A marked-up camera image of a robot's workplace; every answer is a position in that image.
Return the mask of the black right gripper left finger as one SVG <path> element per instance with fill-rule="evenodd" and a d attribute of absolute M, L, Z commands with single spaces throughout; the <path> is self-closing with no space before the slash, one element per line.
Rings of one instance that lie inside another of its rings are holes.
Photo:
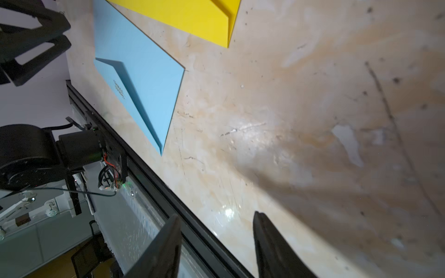
<path fill-rule="evenodd" d="M 181 256 L 181 221 L 170 217 L 126 278 L 176 278 Z"/>

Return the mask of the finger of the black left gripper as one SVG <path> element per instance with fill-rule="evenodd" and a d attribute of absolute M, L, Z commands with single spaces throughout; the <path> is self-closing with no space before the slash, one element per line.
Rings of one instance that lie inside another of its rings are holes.
<path fill-rule="evenodd" d="M 22 86 L 71 47 L 64 32 L 71 28 L 65 15 L 45 8 L 42 1 L 1 1 L 1 8 L 38 19 L 40 26 L 1 24 L 1 84 Z M 16 58 L 43 43 L 53 46 L 24 64 Z"/>

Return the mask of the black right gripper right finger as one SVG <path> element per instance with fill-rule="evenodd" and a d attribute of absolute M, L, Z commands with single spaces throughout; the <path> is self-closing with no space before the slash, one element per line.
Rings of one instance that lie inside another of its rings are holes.
<path fill-rule="evenodd" d="M 266 214 L 255 212 L 253 235 L 261 278 L 314 278 Z"/>

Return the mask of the light blue envelope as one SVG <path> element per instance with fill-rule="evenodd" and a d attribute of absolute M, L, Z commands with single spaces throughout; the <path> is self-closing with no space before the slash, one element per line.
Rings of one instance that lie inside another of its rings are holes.
<path fill-rule="evenodd" d="M 184 67 L 107 1 L 94 1 L 93 17 L 96 69 L 162 154 Z"/>

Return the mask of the yellow envelope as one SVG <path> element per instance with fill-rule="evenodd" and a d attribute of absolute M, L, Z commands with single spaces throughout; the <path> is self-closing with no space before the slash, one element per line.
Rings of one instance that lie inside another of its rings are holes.
<path fill-rule="evenodd" d="M 228 48 L 241 1 L 123 0 L 113 3 Z"/>

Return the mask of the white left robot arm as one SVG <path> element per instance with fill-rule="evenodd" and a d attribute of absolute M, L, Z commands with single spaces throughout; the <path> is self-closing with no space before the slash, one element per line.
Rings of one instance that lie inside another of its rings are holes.
<path fill-rule="evenodd" d="M 1 24 L 1 84 L 22 86 L 71 47 L 64 35 L 71 26 L 63 14 L 45 8 L 41 1 L 1 1 L 1 8 L 34 17 L 41 24 L 35 28 Z M 73 190 L 73 174 L 102 160 L 106 149 L 104 136 L 92 128 L 54 138 L 53 131 L 75 124 L 2 126 L 1 189 L 31 190 L 66 180 Z"/>

